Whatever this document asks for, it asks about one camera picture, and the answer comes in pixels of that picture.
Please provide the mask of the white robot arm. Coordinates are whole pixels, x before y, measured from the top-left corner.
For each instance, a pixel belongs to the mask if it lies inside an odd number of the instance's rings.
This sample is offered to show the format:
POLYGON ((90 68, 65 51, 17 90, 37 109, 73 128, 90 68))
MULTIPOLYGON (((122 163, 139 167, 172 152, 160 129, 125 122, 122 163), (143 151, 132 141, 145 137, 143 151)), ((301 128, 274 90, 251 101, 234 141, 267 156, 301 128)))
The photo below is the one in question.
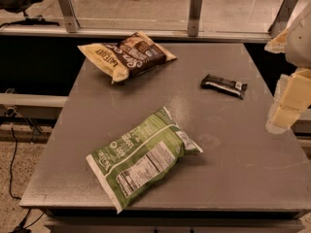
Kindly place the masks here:
POLYGON ((280 76, 265 125, 269 133, 283 134, 311 105, 311 4, 264 49, 283 53, 296 67, 291 75, 280 76))

